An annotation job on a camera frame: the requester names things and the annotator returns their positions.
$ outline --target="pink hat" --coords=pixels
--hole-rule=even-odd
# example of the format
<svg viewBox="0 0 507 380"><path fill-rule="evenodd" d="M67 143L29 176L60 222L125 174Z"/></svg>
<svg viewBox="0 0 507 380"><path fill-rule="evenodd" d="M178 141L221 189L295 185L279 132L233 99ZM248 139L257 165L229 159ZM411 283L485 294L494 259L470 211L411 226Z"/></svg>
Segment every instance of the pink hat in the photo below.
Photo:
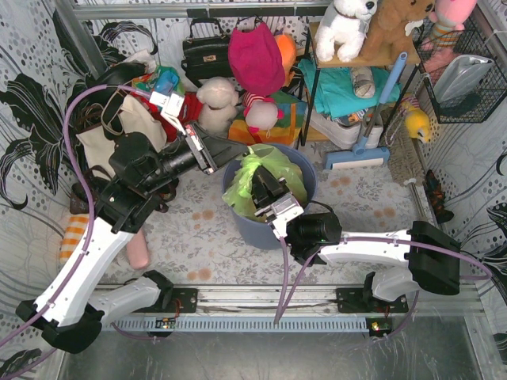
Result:
<svg viewBox="0 0 507 380"><path fill-rule="evenodd" d="M265 22L251 32L232 31L229 64L239 85L256 95L270 95L284 85L280 49Z"/></svg>

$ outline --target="blue trash bin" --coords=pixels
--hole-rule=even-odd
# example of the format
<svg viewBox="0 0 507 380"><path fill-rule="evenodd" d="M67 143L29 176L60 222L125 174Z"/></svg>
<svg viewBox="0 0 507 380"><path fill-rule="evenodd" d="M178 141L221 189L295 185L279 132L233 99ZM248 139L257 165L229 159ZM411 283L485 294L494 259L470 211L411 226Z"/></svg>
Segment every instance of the blue trash bin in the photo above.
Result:
<svg viewBox="0 0 507 380"><path fill-rule="evenodd" d="M288 159L301 168L303 184L307 190L308 200L313 199L317 191L317 173L308 158L296 149L280 144L269 144L278 148ZM236 171L241 168L239 160L233 160L226 167L223 174L222 192L224 193L234 179ZM236 222L239 233L246 244L260 249L278 249L280 242L276 239L271 227L265 223L255 222L244 216L238 215L231 207L232 216Z"/></svg>

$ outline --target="wire basket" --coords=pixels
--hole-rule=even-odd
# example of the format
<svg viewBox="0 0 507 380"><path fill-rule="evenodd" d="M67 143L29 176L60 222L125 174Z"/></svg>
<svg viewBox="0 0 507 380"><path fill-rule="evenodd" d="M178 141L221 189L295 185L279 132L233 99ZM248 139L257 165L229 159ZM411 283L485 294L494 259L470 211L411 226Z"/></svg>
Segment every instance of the wire basket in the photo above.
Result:
<svg viewBox="0 0 507 380"><path fill-rule="evenodd" d="M462 32L450 32L433 39L432 26L433 24L426 20L424 28L419 33L414 33L414 38L418 41L416 49L421 58L419 70L429 74L429 78L425 79L425 86L438 123L482 123L507 95L507 79L504 73L472 20L465 23L465 30ZM480 55L492 59L494 64L472 91L439 103L433 86L445 72L452 57L461 54Z"/></svg>

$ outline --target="blue mop handle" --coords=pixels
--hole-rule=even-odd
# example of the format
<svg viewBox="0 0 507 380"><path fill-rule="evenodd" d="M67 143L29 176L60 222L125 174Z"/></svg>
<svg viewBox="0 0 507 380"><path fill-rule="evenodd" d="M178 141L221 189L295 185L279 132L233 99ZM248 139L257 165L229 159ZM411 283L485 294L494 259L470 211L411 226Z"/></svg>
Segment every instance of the blue mop handle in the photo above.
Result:
<svg viewBox="0 0 507 380"><path fill-rule="evenodd" d="M385 105L387 103L387 99L389 98L389 95L391 95L391 91L393 87L395 87L395 84L403 71L403 67L405 67L406 59L408 56L409 55L403 51L398 56L398 59L396 59L395 66L393 67L393 70L391 70L389 78L387 78L386 85L383 87L382 93L380 94L380 104Z"/></svg>

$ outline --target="white stuffed dog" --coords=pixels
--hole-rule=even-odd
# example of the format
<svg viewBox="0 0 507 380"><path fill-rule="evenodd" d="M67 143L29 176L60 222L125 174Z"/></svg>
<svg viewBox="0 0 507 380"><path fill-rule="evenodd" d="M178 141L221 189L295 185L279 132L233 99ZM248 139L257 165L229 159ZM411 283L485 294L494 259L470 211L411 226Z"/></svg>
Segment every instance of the white stuffed dog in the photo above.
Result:
<svg viewBox="0 0 507 380"><path fill-rule="evenodd" d="M377 0L333 0L320 21L315 39L320 62L333 59L334 43L341 44L337 57L349 62L359 55Z"/></svg>
<svg viewBox="0 0 507 380"><path fill-rule="evenodd" d="M197 90L197 99L203 103L199 114L200 126L214 135L227 135L231 121L238 114L238 92L228 79L214 77Z"/></svg>

